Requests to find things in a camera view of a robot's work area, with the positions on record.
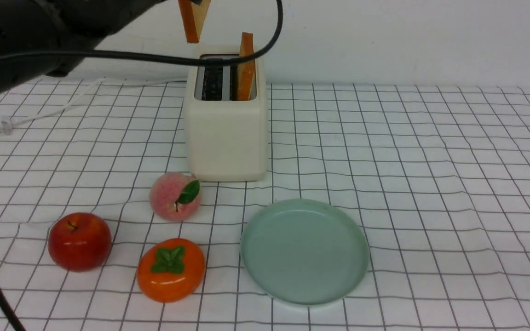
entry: bread slice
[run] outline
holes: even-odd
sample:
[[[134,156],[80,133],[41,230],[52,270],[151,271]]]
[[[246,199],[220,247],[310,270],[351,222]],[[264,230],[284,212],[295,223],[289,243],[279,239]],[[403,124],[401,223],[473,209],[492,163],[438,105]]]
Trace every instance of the bread slice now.
[[[200,5],[196,5],[190,0],[179,0],[179,10],[188,43],[197,44],[200,42],[208,7],[210,7],[210,0],[203,0]]]
[[[240,41],[240,57],[246,57],[254,53],[253,48],[253,34],[248,32],[242,33]],[[236,80],[236,100],[246,101],[250,100],[253,92],[253,85],[255,81],[255,60],[241,63],[237,68]]]

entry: red apple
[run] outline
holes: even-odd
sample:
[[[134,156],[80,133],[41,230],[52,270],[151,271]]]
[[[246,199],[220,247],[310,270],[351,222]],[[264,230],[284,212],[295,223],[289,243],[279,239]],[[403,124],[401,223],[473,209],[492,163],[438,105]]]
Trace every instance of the red apple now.
[[[48,235],[48,253],[61,268],[86,272],[109,256],[112,235],[105,220],[88,212],[74,212],[58,220]]]

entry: cable plug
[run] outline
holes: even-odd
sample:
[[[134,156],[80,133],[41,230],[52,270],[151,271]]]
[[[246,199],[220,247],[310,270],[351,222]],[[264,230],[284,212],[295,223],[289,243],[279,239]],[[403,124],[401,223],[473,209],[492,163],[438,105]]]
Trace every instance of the cable plug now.
[[[17,126],[19,123],[21,123],[21,121],[12,119],[9,116],[0,116],[0,134],[5,134],[6,136],[10,135],[13,126]]]

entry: orange persimmon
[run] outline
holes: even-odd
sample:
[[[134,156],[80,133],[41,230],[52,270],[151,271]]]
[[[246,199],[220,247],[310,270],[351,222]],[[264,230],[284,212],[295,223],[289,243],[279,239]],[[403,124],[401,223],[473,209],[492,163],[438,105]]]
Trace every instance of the orange persimmon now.
[[[200,247],[182,238],[158,243],[141,258],[136,278],[144,295],[169,303],[193,293],[204,279],[206,259]]]

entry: plate rim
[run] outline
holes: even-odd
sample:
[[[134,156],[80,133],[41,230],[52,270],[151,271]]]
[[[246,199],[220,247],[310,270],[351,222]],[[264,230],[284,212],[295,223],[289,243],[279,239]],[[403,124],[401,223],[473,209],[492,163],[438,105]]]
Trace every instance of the plate rim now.
[[[363,247],[365,248],[365,250],[367,252],[367,254],[366,254],[367,255],[366,256],[366,258],[367,258],[366,264],[365,264],[364,268],[360,271],[359,280],[355,281],[355,283],[351,287],[349,287],[349,289],[347,291],[345,291],[344,294],[342,294],[342,295],[340,295],[338,297],[335,297],[332,300],[328,300],[328,301],[324,301],[324,302],[320,302],[320,303],[299,303],[299,302],[292,302],[292,301],[281,299],[281,298],[279,298],[277,296],[274,296],[271,293],[269,293],[267,291],[267,289],[265,289],[261,284],[259,284],[259,282],[257,282],[255,280],[255,277],[253,276],[253,273],[250,271],[249,268],[247,268],[247,266],[245,264],[246,253],[245,253],[245,250],[243,249],[243,247],[246,247],[246,242],[247,242],[246,238],[247,237],[246,237],[245,234],[247,233],[247,229],[251,228],[251,224],[252,224],[251,221],[260,218],[263,214],[267,213],[269,210],[273,209],[274,207],[278,207],[279,205],[290,205],[292,203],[307,203],[307,204],[314,205],[316,207],[322,207],[322,208],[326,208],[326,209],[331,209],[332,211],[337,212],[339,215],[341,215],[341,217],[344,217],[344,218],[346,218],[348,220],[351,220],[353,227],[358,230],[358,235],[360,236],[362,245],[363,245]],[[341,209],[338,209],[334,205],[330,205],[328,203],[324,203],[324,202],[317,201],[317,200],[304,199],[304,198],[295,198],[295,199],[287,199],[287,200],[276,201],[276,202],[274,202],[274,203],[272,203],[270,205],[267,205],[267,206],[261,208],[261,210],[259,210],[255,215],[253,215],[247,221],[247,224],[242,229],[242,234],[241,234],[241,238],[240,238],[240,258],[241,258],[241,266],[244,267],[244,269],[246,270],[248,276],[252,279],[252,281],[262,291],[265,292],[265,294],[267,294],[268,296],[272,297],[273,299],[281,301],[282,303],[288,305],[289,307],[294,307],[294,308],[300,308],[300,307],[317,308],[317,307],[321,307],[321,306],[328,306],[328,305],[330,305],[330,304],[332,304],[332,303],[334,303],[336,301],[344,299],[346,296],[348,296],[350,293],[352,293],[355,290],[355,288],[357,288],[360,285],[360,283],[363,281],[363,279],[366,278],[366,276],[368,274],[368,271],[369,271],[369,268],[370,268],[370,265],[371,265],[371,251],[370,251],[367,235],[365,234],[364,229],[360,228],[357,225],[357,223],[355,222],[355,220],[353,220],[353,218],[351,216],[349,216],[346,212],[342,211]]]

